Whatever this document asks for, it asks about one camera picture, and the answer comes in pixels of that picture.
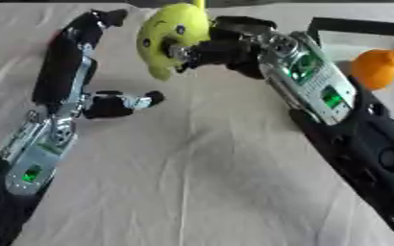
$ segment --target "yellow toy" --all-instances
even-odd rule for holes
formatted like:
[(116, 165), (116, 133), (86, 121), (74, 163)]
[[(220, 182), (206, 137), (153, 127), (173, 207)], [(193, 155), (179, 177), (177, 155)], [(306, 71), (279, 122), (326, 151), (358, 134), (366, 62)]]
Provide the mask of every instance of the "yellow toy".
[(170, 78), (171, 67), (181, 65), (162, 52), (162, 42), (167, 38), (183, 46), (209, 40), (209, 18), (205, 12), (205, 1), (168, 5), (148, 19), (138, 32), (138, 54), (147, 63), (151, 75), (162, 81)]
[(369, 50), (351, 63), (352, 75), (370, 90), (394, 81), (394, 50)]

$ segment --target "robotic arm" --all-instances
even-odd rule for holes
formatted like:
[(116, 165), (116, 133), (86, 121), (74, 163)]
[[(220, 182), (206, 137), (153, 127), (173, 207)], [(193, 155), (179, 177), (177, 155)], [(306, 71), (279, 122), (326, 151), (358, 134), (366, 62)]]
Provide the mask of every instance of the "robotic arm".
[(163, 101), (120, 91), (86, 92), (97, 68), (90, 55), (103, 32), (121, 26), (127, 12), (90, 11), (51, 41), (25, 122), (0, 147), (0, 246), (11, 245), (51, 184), (56, 165), (76, 142), (75, 120), (120, 117)]
[(226, 64), (264, 79), (289, 105), (289, 115), (332, 168), (394, 231), (394, 120), (354, 78), (346, 77), (305, 33), (285, 35), (276, 24), (221, 16), (210, 40), (193, 46), (165, 38), (178, 72)]

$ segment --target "orange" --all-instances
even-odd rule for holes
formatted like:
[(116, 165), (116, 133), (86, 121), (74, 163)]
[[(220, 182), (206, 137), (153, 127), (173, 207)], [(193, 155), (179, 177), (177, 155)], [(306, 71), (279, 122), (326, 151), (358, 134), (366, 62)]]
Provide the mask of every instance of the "orange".
[(394, 50), (369, 50), (351, 63), (352, 75), (370, 90), (384, 88), (394, 81)]

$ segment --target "yellow ball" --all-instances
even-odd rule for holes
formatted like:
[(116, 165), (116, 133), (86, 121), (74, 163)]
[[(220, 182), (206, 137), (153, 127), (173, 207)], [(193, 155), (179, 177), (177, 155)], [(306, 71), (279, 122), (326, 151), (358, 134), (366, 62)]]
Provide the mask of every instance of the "yellow ball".
[(169, 67), (181, 64), (161, 51), (161, 43), (167, 37), (183, 46), (209, 40), (209, 18), (205, 10), (187, 3), (168, 5), (148, 19), (139, 30), (136, 44), (138, 54), (148, 65), (152, 76), (163, 81), (170, 78)]

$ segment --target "wrinkled fabric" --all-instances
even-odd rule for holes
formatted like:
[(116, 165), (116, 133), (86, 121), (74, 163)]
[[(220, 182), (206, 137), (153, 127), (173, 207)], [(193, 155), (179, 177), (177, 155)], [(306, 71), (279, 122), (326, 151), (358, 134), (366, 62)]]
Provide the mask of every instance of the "wrinkled fabric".
[[(32, 108), (47, 41), (91, 8), (127, 8), (106, 31), (90, 89), (167, 101), (123, 119), (78, 121), (79, 140), (14, 246), (392, 246), (376, 213), (313, 150), (263, 81), (203, 67), (155, 81), (135, 49), (154, 10), (126, 4), (0, 5), (0, 142)], [(305, 30), (313, 16), (394, 22), (390, 5), (210, 10)], [(394, 108), (394, 92), (384, 100)]]

